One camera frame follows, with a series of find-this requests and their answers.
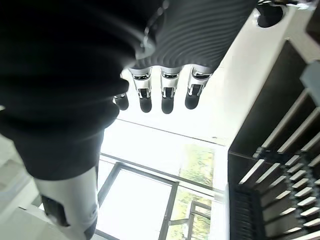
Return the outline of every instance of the white wall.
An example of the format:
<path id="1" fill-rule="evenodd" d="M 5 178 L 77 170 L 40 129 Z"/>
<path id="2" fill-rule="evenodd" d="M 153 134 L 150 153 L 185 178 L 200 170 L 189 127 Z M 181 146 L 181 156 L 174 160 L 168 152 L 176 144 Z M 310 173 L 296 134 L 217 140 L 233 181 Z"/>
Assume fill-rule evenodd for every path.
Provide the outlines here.
<path id="1" fill-rule="evenodd" d="M 285 32 L 295 13 L 290 8 L 279 24 L 256 27 L 251 14 L 233 42 L 224 62 L 224 79 L 214 86 L 215 118 L 212 132 L 231 144 L 257 98 L 285 41 Z"/>

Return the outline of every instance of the glass door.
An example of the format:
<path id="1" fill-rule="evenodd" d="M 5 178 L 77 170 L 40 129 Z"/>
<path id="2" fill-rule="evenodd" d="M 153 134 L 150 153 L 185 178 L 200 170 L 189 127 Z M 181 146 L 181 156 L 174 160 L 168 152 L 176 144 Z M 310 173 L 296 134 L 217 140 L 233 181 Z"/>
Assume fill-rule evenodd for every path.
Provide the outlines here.
<path id="1" fill-rule="evenodd" d="M 110 240 L 165 240 L 178 183 L 116 163 L 98 194 L 96 229 Z"/>

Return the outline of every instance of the black fingertip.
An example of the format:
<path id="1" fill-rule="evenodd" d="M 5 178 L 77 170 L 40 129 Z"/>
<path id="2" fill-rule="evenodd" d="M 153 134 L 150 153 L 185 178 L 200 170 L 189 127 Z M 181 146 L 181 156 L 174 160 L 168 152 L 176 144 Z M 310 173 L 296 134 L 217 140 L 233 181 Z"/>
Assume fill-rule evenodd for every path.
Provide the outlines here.
<path id="1" fill-rule="evenodd" d="M 284 17 L 284 11 L 281 6 L 271 6 L 263 4 L 256 8 L 260 12 L 257 24 L 260 28 L 270 28 L 278 24 Z"/>
<path id="2" fill-rule="evenodd" d="M 198 106 L 199 98 L 199 96 L 188 95 L 187 93 L 184 101 L 186 108 L 190 110 L 195 109 Z"/>
<path id="3" fill-rule="evenodd" d="M 114 98 L 115 104 L 118 106 L 118 108 L 122 111 L 127 110 L 129 107 L 129 100 L 127 94 L 125 94 L 123 97 L 117 97 Z"/>
<path id="4" fill-rule="evenodd" d="M 174 98 L 173 97 L 162 97 L 161 103 L 162 112 L 164 114 L 170 114 L 174 109 Z"/>
<path id="5" fill-rule="evenodd" d="M 152 109 L 151 97 L 140 98 L 140 108 L 142 112 L 149 113 Z"/>

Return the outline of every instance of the window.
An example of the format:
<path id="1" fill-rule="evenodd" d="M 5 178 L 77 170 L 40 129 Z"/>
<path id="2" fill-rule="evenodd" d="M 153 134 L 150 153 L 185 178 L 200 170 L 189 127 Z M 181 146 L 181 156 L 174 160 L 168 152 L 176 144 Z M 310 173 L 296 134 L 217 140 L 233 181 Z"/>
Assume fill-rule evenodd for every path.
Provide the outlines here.
<path id="1" fill-rule="evenodd" d="M 104 199 L 97 229 L 120 240 L 158 240 L 172 186 L 120 170 Z"/>
<path id="2" fill-rule="evenodd" d="M 214 146 L 117 119 L 105 130 L 101 152 L 212 187 Z"/>
<path id="3" fill-rule="evenodd" d="M 179 186 L 166 240 L 188 239 L 188 234 L 188 240 L 208 240 L 211 205 L 210 199 L 198 196 Z"/>

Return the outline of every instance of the tree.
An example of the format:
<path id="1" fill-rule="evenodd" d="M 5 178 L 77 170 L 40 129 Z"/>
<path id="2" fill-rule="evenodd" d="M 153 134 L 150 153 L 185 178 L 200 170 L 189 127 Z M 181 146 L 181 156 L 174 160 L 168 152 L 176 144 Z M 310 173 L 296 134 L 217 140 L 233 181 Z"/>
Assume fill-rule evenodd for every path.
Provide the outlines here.
<path id="1" fill-rule="evenodd" d="M 185 146 L 186 161 L 179 171 L 179 176 L 194 182 L 212 187 L 214 169 L 214 151 L 208 147 L 201 147 L 195 144 Z M 171 220 L 184 219 L 187 216 L 188 207 L 192 201 L 197 201 L 211 206 L 210 199 L 195 195 L 183 187 L 179 187 Z M 205 217 L 196 216 L 193 223 L 194 240 L 207 240 L 209 236 L 210 220 Z M 182 240 L 184 226 L 174 225 L 169 227 L 167 240 Z"/>

